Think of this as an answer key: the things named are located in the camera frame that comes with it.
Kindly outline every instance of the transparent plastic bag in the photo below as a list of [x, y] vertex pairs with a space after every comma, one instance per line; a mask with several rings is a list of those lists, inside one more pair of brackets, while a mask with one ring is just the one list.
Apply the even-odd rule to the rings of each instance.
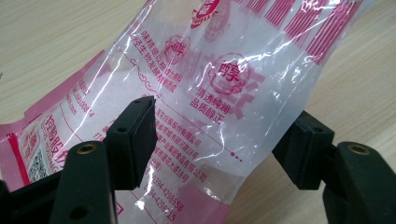
[[34, 182], [154, 95], [159, 140], [141, 188], [117, 192], [119, 222], [221, 223], [371, 3], [148, 0], [79, 83], [8, 142]]

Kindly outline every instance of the wooden table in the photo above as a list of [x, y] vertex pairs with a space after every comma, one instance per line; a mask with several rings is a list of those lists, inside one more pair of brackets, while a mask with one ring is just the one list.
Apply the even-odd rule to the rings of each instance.
[[[0, 123], [22, 118], [132, 20], [144, 0], [0, 2]], [[396, 170], [396, 2], [380, 0], [327, 62], [306, 110], [334, 143], [376, 148]], [[226, 223], [327, 223], [321, 193], [299, 191], [273, 156], [247, 179]]]

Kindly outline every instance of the tabletop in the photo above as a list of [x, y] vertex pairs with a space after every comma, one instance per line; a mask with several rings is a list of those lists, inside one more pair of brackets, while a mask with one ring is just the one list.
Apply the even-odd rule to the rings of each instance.
[[[144, 0], [0, 1], [0, 123], [23, 112], [117, 38]], [[378, 150], [396, 170], [396, 1], [379, 0], [327, 61], [306, 111], [334, 143]], [[226, 223], [327, 223], [319, 190], [300, 191], [268, 157]]]

